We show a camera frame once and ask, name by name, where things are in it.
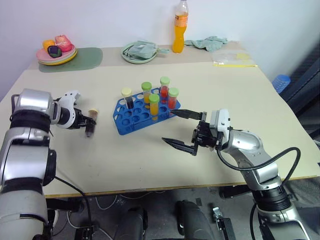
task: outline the white wall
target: white wall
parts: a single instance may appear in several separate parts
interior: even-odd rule
[[[42,41],[66,34],[78,47],[173,41],[179,0],[0,0],[0,100]],[[266,76],[290,74],[319,39],[320,0],[188,0],[186,39],[242,41]]]

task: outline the green mat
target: green mat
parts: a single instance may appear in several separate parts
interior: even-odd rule
[[[77,54],[71,61],[57,66],[47,66],[39,63],[39,70],[43,73],[56,73],[96,68],[102,61],[103,53],[97,47],[78,48]]]

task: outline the light green towel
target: light green towel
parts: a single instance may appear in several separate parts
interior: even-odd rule
[[[228,40],[226,38],[219,38],[217,36],[210,36],[204,40],[186,40],[184,45],[186,46],[195,46],[198,49],[205,49],[208,52],[213,52],[222,47],[223,44],[226,44]]]

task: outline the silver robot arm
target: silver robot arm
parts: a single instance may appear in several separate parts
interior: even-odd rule
[[[49,92],[31,89],[12,96],[11,125],[0,151],[0,239],[50,239],[42,189],[56,175],[50,125],[65,129],[95,125],[74,108],[79,96],[70,91],[53,100]]]
[[[194,145],[188,146],[171,138],[162,139],[172,147],[194,156],[198,146],[210,147],[212,150],[215,147],[218,156],[228,167],[240,171],[257,205],[263,239],[310,240],[296,207],[286,193],[277,164],[266,164],[271,157],[265,152],[256,134],[234,130],[230,126],[227,109],[213,111],[210,123],[205,122],[206,112],[179,109],[171,112],[182,118],[200,120],[191,140]],[[221,151],[230,154],[238,167],[225,161]]]

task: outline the test tube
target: test tube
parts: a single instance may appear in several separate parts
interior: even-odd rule
[[[166,104],[168,101],[170,78],[168,78],[167,76],[162,76],[160,78],[160,83],[161,83],[161,88],[160,88],[161,103]]]
[[[179,90],[176,87],[171,87],[168,92],[168,107],[169,109],[175,109],[177,104],[177,96],[179,95]]]
[[[98,110],[95,109],[95,108],[92,108],[89,110],[88,112],[89,114],[89,117],[92,118],[95,122],[97,121],[97,118],[98,118]],[[95,132],[95,127],[96,125],[90,125],[90,126],[86,126],[85,127],[85,135],[90,138],[92,137],[92,135],[94,134]]]
[[[158,120],[158,113],[159,113],[159,101],[160,97],[158,94],[150,94],[149,95],[149,101],[150,101],[150,114],[153,121]]]
[[[128,88],[128,87],[122,88],[121,95],[124,97],[126,107],[128,109],[133,109],[134,108],[134,100],[132,98],[131,88]]]
[[[148,82],[148,81],[145,81],[145,82],[143,82],[143,83],[141,84],[141,88],[142,88],[142,90],[143,90],[144,103],[147,104],[147,105],[145,106],[146,109],[149,109],[149,108],[150,108],[150,106],[149,106],[149,104],[150,104],[149,96],[150,96],[150,94],[151,94],[151,87],[152,87],[151,82]]]

